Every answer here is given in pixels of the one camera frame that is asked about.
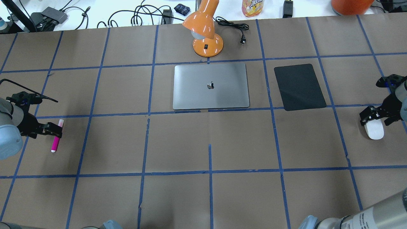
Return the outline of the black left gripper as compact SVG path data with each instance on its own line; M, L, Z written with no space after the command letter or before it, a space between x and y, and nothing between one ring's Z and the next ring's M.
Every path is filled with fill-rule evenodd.
M22 121L17 125L21 136L37 138L38 132L43 136L62 138L62 127L54 123L40 124L36 117L30 113L24 114Z

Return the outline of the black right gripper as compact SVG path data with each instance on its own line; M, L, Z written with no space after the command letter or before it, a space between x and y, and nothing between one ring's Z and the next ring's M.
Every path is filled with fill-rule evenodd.
M374 106L368 106L359 113L360 124L362 126L383 126L381 118L385 118L384 124L391 125L397 121L404 121L401 117L402 102L397 98L395 92L388 95L379 109Z

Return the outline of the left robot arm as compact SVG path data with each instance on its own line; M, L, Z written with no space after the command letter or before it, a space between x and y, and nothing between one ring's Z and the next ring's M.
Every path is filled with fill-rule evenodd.
M1 98L0 102L0 158L7 159L20 152L24 146L22 137L28 136L36 139L37 135L54 136L51 152L57 151L59 140L65 121L58 124L48 122L39 123L34 115L29 113L29 104L19 107L10 99Z

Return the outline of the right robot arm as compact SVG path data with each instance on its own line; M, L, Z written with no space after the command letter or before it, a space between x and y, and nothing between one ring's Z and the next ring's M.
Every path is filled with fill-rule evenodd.
M390 90L381 106L368 106L360 112L360 124L372 140L382 139L384 127L399 120L406 120L406 77L391 74L381 77L377 87ZM342 218L307 216L301 229L405 229L407 227L406 190L400 191L359 213Z

